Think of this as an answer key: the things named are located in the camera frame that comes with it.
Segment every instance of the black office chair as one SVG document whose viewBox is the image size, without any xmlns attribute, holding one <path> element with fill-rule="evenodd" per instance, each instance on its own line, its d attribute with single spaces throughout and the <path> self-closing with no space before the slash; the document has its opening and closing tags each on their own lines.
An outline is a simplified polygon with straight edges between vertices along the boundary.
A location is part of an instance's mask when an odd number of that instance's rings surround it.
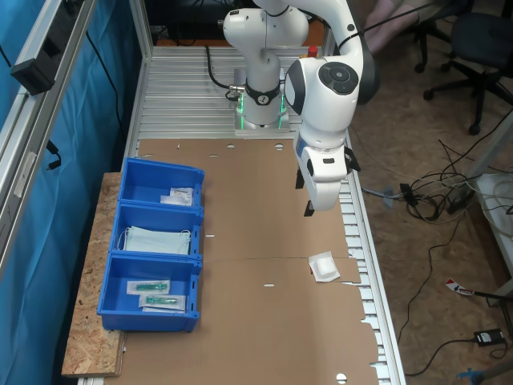
<svg viewBox="0 0 513 385">
<path fill-rule="evenodd" d="M 434 93 L 438 91 L 473 87 L 472 96 L 477 96 L 477 108 L 475 122 L 470 126 L 469 133 L 478 135 L 485 91 L 513 105 L 513 95 L 499 84 L 503 76 L 513 78 L 513 21 L 489 14 L 465 14 L 454 24 L 450 44 L 459 58 L 497 71 L 479 73 L 451 60 L 442 65 L 442 71 L 448 72 L 453 67 L 468 79 L 431 88 L 424 92 L 424 100 L 433 99 Z"/>
<path fill-rule="evenodd" d="M 422 53 L 422 62 L 415 66 L 415 72 L 421 74 L 426 69 L 427 64 L 427 35 L 434 36 L 444 42 L 450 43 L 448 34 L 441 32 L 436 27 L 436 21 L 450 16 L 460 16 L 472 10 L 474 0 L 453 0 L 444 6 L 439 12 L 432 17 L 420 22 L 417 26 L 413 27 L 415 34 L 414 43 L 420 41 L 420 51 Z"/>
</svg>

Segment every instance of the small paper piece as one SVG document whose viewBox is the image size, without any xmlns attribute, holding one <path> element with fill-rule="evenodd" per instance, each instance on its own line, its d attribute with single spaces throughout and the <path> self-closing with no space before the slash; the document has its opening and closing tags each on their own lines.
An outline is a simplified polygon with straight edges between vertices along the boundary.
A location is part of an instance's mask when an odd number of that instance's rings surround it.
<svg viewBox="0 0 513 385">
<path fill-rule="evenodd" d="M 452 279 L 449 279 L 449 281 L 446 282 L 446 286 L 451 289 L 452 291 L 461 294 L 461 295 L 474 295 L 473 290 L 467 290 L 464 287 L 458 285 L 456 282 L 454 282 Z"/>
<path fill-rule="evenodd" d="M 340 277 L 331 251 L 309 257 L 308 263 L 317 282 L 331 282 Z"/>
<path fill-rule="evenodd" d="M 169 197 L 160 196 L 160 203 L 166 205 L 192 206 L 193 188 L 171 188 Z"/>
</svg>

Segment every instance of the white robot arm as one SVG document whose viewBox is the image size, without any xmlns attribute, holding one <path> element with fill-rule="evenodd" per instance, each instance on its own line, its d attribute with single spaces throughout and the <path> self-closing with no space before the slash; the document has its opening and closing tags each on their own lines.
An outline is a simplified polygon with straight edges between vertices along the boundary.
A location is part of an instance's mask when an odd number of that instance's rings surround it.
<svg viewBox="0 0 513 385">
<path fill-rule="evenodd" d="M 254 0 L 260 9 L 230 12 L 224 37 L 246 62 L 244 118 L 257 127 L 280 119 L 280 60 L 269 48 L 300 46 L 308 35 L 308 21 L 298 9 L 280 0 Z"/>
<path fill-rule="evenodd" d="M 365 40 L 346 40 L 357 27 L 346 0 L 287 0 L 322 17 L 333 29 L 340 55 L 299 59 L 285 80 L 285 98 L 303 122 L 294 138 L 299 166 L 297 188 L 306 184 L 311 201 L 305 215 L 330 210 L 338 201 L 341 181 L 359 167 L 345 146 L 345 135 L 357 103 L 370 100 L 379 86 Z"/>
</svg>

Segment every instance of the blue bin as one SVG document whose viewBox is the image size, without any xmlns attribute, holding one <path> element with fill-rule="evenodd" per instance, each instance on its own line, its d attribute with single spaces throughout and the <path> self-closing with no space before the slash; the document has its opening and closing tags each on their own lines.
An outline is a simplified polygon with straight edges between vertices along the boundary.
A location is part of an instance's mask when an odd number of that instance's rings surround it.
<svg viewBox="0 0 513 385">
<path fill-rule="evenodd" d="M 115 211 L 114 225 L 112 226 L 109 251 L 132 253 L 134 255 L 160 255 L 162 257 L 201 260 L 200 230 L 202 221 L 203 213 L 200 211 L 180 209 L 174 206 L 136 205 L 133 203 L 118 202 L 118 207 Z M 189 251 L 184 255 L 123 251 L 123 233 L 128 227 L 132 226 L 168 233 L 180 233 L 184 230 L 188 230 L 191 232 Z"/>
<path fill-rule="evenodd" d="M 203 210 L 201 186 L 205 173 L 198 168 L 126 158 L 123 167 L 119 200 L 122 202 L 162 205 L 160 196 L 168 196 L 170 188 L 193 188 L 192 206 L 175 206 Z"/>
<path fill-rule="evenodd" d="M 109 253 L 98 302 L 98 315 L 107 330 L 192 331 L 200 319 L 197 309 L 201 262 L 180 258 L 144 259 L 129 253 Z M 169 294 L 187 296 L 184 313 L 143 312 L 139 295 L 127 294 L 127 281 L 170 279 Z"/>
</svg>

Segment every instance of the hole in cardboard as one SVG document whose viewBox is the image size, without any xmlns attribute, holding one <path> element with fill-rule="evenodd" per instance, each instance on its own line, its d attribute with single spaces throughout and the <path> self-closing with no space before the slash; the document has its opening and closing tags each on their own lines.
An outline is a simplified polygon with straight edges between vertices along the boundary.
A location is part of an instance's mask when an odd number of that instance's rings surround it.
<svg viewBox="0 0 513 385">
<path fill-rule="evenodd" d="M 344 373 L 337 374 L 337 383 L 347 383 L 347 377 Z"/>
</svg>

